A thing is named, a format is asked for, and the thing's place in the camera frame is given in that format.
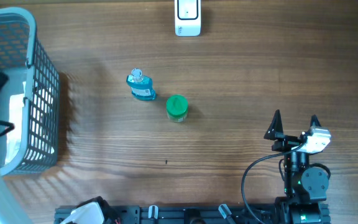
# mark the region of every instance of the small blue bottle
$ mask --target small blue bottle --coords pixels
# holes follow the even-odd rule
[[[153,80],[143,75],[142,70],[135,68],[127,77],[127,84],[138,100],[154,100],[157,96],[153,90]]]

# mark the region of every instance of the wooden table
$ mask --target wooden table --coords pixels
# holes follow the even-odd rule
[[[242,203],[240,182],[274,111],[299,135],[317,114],[333,135],[311,158],[331,168],[333,223],[358,223],[358,1],[203,1],[199,37],[180,38],[173,3],[22,6],[62,79],[59,160],[40,176],[6,178],[35,223],[102,196],[111,205]],[[158,99],[133,99],[139,67]],[[186,123],[166,99],[188,98]],[[278,160],[246,183],[250,202],[283,195]]]

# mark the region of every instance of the white device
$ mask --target white device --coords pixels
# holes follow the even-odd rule
[[[192,37],[201,33],[201,0],[175,1],[175,33]]]
[[[67,224],[70,222],[76,224],[102,224],[104,222],[103,212],[98,203],[87,203],[86,205],[73,210],[70,216],[60,224]]]
[[[331,133],[326,128],[312,126],[309,133],[310,136],[308,136],[306,144],[298,149],[298,152],[306,152],[308,154],[321,152],[331,141]]]

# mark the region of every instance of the wire basket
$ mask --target wire basket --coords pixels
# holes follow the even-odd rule
[[[42,172],[57,161],[60,81],[25,9],[0,9],[0,70],[0,120],[16,127],[0,137],[0,173]]]

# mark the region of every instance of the green bottle cap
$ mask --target green bottle cap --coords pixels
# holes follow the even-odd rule
[[[167,100],[167,113],[173,118],[182,118],[187,114],[188,103],[185,97],[173,95]]]

